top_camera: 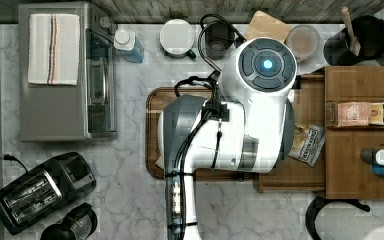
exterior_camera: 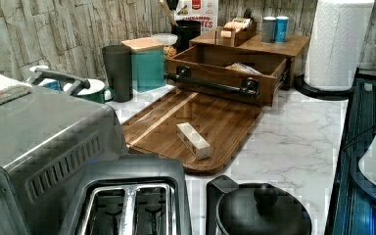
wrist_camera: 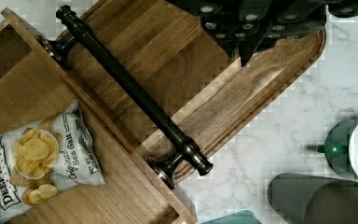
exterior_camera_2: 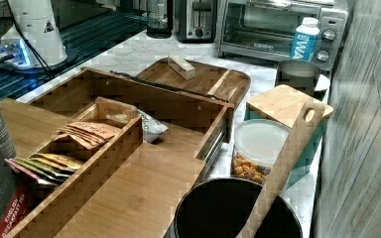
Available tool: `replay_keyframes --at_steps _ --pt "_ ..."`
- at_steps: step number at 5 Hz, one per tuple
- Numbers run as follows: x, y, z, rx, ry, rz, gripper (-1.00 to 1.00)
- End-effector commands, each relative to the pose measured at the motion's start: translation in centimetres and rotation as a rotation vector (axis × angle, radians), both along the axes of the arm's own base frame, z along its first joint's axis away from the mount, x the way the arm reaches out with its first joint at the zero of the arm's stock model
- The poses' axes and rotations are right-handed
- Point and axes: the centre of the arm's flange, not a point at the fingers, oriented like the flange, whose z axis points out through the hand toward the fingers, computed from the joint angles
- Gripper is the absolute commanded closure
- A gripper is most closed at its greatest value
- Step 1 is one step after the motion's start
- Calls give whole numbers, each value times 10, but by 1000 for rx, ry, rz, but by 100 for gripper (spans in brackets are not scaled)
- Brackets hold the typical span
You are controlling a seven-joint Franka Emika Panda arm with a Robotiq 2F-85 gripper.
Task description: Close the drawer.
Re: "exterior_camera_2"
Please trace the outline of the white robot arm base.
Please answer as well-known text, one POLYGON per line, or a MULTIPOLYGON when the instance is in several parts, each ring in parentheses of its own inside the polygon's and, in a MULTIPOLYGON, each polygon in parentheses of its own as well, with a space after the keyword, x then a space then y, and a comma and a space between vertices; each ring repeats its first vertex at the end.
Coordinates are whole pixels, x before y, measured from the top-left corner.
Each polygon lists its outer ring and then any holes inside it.
POLYGON ((19 70, 55 69, 70 55, 51 0, 7 0, 13 25, 1 38, 0 60, 19 70))

